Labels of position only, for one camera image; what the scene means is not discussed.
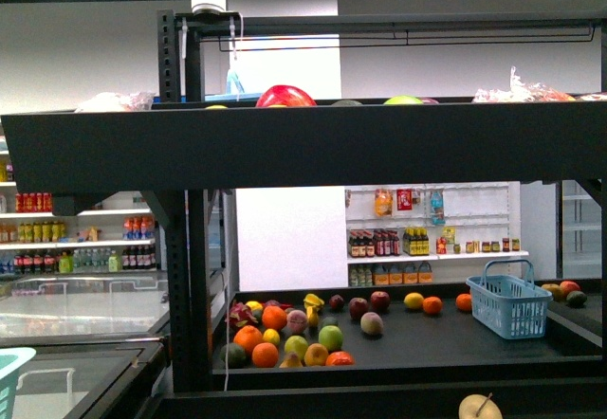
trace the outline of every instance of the red can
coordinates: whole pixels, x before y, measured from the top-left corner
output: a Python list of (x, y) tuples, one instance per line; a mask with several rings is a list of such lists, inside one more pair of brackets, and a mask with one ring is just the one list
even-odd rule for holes
[(20, 213), (23, 212), (23, 194), (17, 193), (15, 194), (15, 212)]
[(43, 193), (42, 195), (42, 207), (43, 212), (52, 212), (52, 204), (50, 202), (50, 193)]
[(35, 193), (25, 193), (23, 199), (24, 199), (25, 212), (33, 212), (36, 194)]
[(34, 212), (44, 212), (45, 204), (41, 193), (36, 193), (36, 205)]

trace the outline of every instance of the lemon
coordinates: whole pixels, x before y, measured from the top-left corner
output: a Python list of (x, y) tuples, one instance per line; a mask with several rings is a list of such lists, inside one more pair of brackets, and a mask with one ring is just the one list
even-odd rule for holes
[(272, 345), (278, 346), (281, 342), (281, 336), (274, 329), (267, 329), (264, 332), (264, 341), (271, 343)]
[(258, 301), (248, 301), (245, 305), (248, 308), (250, 308), (251, 312), (253, 310), (263, 310), (264, 309), (264, 306), (261, 303), (259, 303)]
[(419, 293), (409, 293), (405, 297), (404, 302), (405, 306), (410, 310), (421, 310), (424, 303), (424, 297)]

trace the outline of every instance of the green basket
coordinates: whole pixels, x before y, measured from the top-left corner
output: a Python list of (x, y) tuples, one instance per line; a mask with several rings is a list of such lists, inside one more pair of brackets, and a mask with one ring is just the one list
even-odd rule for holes
[(19, 369), (35, 355), (33, 348), (0, 350), (0, 419), (12, 417)]

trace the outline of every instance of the avocado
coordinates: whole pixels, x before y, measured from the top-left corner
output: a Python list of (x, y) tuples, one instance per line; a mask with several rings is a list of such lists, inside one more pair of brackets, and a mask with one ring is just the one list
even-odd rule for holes
[(226, 362), (226, 351), (228, 352), (228, 368), (230, 369), (242, 369), (247, 363), (247, 353), (245, 349), (238, 343), (229, 343), (224, 345), (220, 352), (219, 357), (225, 363)]
[(571, 308), (583, 307), (588, 297), (581, 291), (572, 291), (567, 295), (567, 305)]

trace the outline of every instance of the red apple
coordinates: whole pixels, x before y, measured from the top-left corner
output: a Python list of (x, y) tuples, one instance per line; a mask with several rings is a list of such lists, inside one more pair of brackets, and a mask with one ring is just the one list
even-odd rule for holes
[(331, 296), (331, 299), (329, 299), (329, 306), (331, 307), (331, 310), (339, 312), (343, 308), (343, 305), (345, 305), (345, 300), (339, 294)]
[(386, 313), (390, 306), (390, 295), (385, 291), (374, 291), (371, 295), (371, 306), (378, 313)]
[(294, 85), (272, 85), (255, 103), (257, 108), (272, 105), (316, 106), (316, 102), (302, 89)]
[(369, 311), (369, 302), (364, 298), (352, 298), (348, 308), (350, 309), (350, 317), (359, 320), (362, 315)]
[(572, 291), (581, 291), (581, 288), (579, 287), (579, 285), (575, 282), (572, 282), (570, 280), (565, 280), (563, 282), (561, 282), (561, 290), (562, 290), (562, 294), (567, 297), (569, 296), (569, 293)]

